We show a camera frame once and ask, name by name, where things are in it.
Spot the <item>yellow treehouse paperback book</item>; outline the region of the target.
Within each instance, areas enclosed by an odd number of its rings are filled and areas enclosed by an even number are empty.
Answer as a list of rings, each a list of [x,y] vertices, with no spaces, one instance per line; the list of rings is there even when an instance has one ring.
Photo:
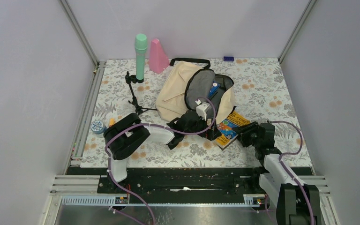
[[[227,116],[226,119],[217,124],[217,128],[221,135],[215,139],[216,145],[221,150],[226,149],[233,141],[236,140],[238,136],[238,134],[233,129],[248,125],[249,123],[249,120],[244,118],[236,111],[233,111]]]

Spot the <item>blue comic paperback book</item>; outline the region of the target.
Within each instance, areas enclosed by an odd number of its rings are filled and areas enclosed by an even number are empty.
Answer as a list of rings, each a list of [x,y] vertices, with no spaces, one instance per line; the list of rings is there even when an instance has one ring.
[[[218,90],[219,88],[220,88],[220,84],[217,83],[217,82],[215,82],[215,81],[213,81],[212,87],[211,87],[211,89],[210,89],[210,91],[209,91],[209,94],[208,94],[208,98],[212,98],[212,97],[216,94],[216,92],[217,92],[217,90]]]

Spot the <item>beige canvas backpack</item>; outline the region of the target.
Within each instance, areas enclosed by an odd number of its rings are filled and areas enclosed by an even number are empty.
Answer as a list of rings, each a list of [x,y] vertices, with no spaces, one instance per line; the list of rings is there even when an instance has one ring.
[[[188,110],[194,110],[198,98],[207,98],[217,108],[217,124],[235,110],[233,79],[215,73],[209,60],[174,58],[170,66],[172,69],[155,103],[162,119],[169,123]],[[220,88],[212,98],[208,98],[213,81],[219,83]]]

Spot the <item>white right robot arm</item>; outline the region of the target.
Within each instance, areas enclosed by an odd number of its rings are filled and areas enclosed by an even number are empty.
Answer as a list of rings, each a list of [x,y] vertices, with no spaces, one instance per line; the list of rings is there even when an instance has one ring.
[[[256,193],[265,191],[275,204],[277,224],[320,225],[319,189],[303,181],[284,161],[287,153],[275,146],[275,123],[252,122],[233,129],[242,146],[254,147],[255,157],[265,169],[250,180],[250,187]]]

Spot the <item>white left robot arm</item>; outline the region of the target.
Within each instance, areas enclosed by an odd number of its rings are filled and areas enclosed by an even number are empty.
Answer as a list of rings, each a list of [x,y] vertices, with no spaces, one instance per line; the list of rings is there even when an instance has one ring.
[[[116,193],[125,190],[128,159],[144,142],[157,142],[173,149],[188,135],[214,139],[218,132],[217,119],[217,108],[204,97],[196,100],[196,109],[188,110],[165,125],[142,123],[136,113],[129,114],[103,134],[109,187]]]

